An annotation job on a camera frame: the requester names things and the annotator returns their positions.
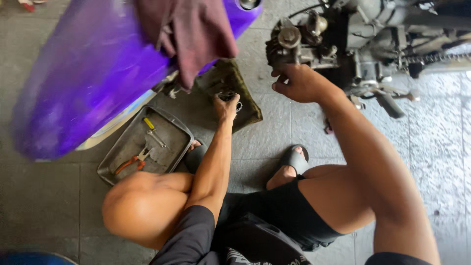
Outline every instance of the yellow screwdriver handle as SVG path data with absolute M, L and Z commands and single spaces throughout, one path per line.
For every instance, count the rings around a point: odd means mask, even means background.
M 154 125 L 152 125 L 148 118 L 144 118 L 144 121 L 150 127 L 151 130 L 155 129 Z

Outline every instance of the tool tray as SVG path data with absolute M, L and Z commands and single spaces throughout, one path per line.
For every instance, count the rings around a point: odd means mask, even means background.
M 144 118 L 148 118 L 155 126 L 155 132 L 167 144 L 167 147 L 154 147 L 156 154 L 154 158 L 157 158 L 157 161 L 148 156 L 142 171 L 173 172 L 193 142 L 193 134 L 175 116 L 160 108 L 146 105 L 139 111 L 98 166 L 98 175 L 106 183 L 115 185 L 119 180 L 136 171 L 137 162 L 125 167 L 119 174 L 114 174 L 122 163 L 138 155 L 146 147 L 145 135 L 150 128 L 143 121 Z

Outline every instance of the hand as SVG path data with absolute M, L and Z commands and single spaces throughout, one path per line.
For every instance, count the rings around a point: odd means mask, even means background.
M 307 65 L 280 64 L 271 73 L 278 80 L 271 88 L 301 103 L 317 102 L 343 91 Z
M 233 121 L 236 118 L 236 106 L 239 102 L 240 95 L 235 94 L 229 101 L 223 101 L 219 98 L 219 94 L 214 95 L 214 108 L 218 114 L 219 121 Z

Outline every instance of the dirty rag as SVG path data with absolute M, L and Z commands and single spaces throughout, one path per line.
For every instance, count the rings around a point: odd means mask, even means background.
M 142 28 L 156 49 L 177 56 L 180 83 L 191 92 L 206 64 L 238 53 L 222 0 L 136 0 Z

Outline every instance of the concrete floor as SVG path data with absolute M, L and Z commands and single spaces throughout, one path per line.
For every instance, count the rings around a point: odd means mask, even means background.
M 119 134 L 85 152 L 52 163 L 29 164 L 7 134 L 11 108 L 41 45 L 67 5 L 49 0 L 25 13 L 16 0 L 0 8 L 0 248 L 33 248 L 64 254 L 82 265 L 147 264 L 154 251 L 109 234 L 100 206 L 108 187 L 96 167 Z M 323 133 L 317 104 L 299 104 L 274 93 L 264 41 L 276 20 L 311 1 L 265 0 L 265 12 L 237 41 L 237 62 L 264 121 L 233 137 L 230 191 L 262 188 L 282 151 L 308 147 L 312 166 L 344 163 L 337 141 Z M 401 101 L 407 116 L 390 119 L 375 101 L 364 115 L 396 146 L 410 166 L 430 215 L 444 265 L 471 263 L 471 80 L 465 73 L 398 78 L 396 86 L 419 88 L 422 101 Z M 210 142 L 214 124 L 202 95 L 158 97 L 154 103 Z M 314 264 L 361 265 L 372 254 L 374 225 L 306 253 Z

